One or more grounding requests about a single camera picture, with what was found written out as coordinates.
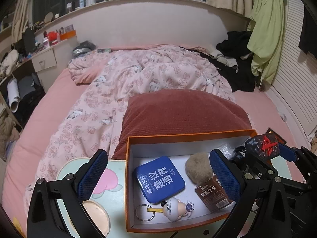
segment brown packet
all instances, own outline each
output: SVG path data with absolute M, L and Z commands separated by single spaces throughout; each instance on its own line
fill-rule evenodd
M 195 192 L 211 213 L 232 203 L 216 175 L 213 175 L 207 182 L 195 188 Z

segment orange box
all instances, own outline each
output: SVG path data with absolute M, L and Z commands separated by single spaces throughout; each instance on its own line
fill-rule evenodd
M 67 33 L 61 35 L 61 41 L 62 41 L 62 40 L 65 40 L 65 39 L 72 38 L 72 37 L 74 37 L 74 36 L 76 36 L 76 30 L 72 30 L 72 31 L 70 31 L 70 32 L 67 32 Z
M 234 203 L 210 213 L 202 200 L 195 193 L 196 187 L 185 173 L 185 162 L 190 155 L 197 152 L 210 152 L 223 144 L 236 148 L 251 137 L 257 135 L 255 130 L 238 130 L 227 132 L 211 132 L 181 135 L 137 136 L 129 137 L 126 154 L 126 183 L 125 183 L 125 212 L 126 230 L 132 233 L 162 233 L 175 232 L 202 225 L 207 225 L 226 218 Z M 147 204 L 154 208 L 158 205 L 150 204 L 141 192 L 133 176 L 133 170 L 139 165 L 150 162 L 158 157 L 168 156 L 185 181 L 185 189 L 175 197 L 182 202 L 187 200 L 194 203 L 194 211 L 190 218 L 184 216 L 176 222 L 171 222 L 162 213 L 155 213 L 155 217 L 148 222 L 140 221 L 135 209 L 139 205 Z M 138 208 L 138 216 L 149 219 L 153 214 L 146 211 L 146 207 Z

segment metal ring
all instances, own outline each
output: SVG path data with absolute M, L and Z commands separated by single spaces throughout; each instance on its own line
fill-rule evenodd
M 153 216 L 150 218 L 150 219 L 141 219 L 138 215 L 137 215 L 137 210 L 142 207 L 142 206 L 147 206 L 147 207 L 151 207 L 150 205 L 147 205 L 147 204 L 142 204 L 142 205 L 139 205 L 137 206 L 137 208 L 135 209 L 135 216 L 137 217 L 138 220 L 140 221 L 143 221 L 143 222 L 148 222 L 148 221 L 151 221 L 153 220 L 153 218 L 155 217 L 155 212 L 153 212 Z

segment green cloth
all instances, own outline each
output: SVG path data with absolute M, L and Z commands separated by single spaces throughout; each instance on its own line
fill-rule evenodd
M 272 83 L 280 60 L 285 18 L 283 0 L 255 0 L 248 30 L 252 31 L 247 48 L 254 53 L 252 73 Z

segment metal bolt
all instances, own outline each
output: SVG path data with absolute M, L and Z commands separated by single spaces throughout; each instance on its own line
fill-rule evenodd
M 38 184 L 41 184 L 42 182 L 44 182 L 44 178 L 42 178 L 42 177 L 37 180 Z
M 66 180 L 70 180 L 70 179 L 72 179 L 74 177 L 74 174 L 67 174 L 66 176 L 65 176 L 65 179 Z
M 246 173 L 244 175 L 244 177 L 245 177 L 245 179 L 248 179 L 248 180 L 251 180 L 253 178 L 252 174 L 250 174 L 250 173 Z
M 274 177 L 274 180 L 275 180 L 276 182 L 281 182 L 281 181 L 282 181 L 279 176 L 275 176 L 275 177 Z

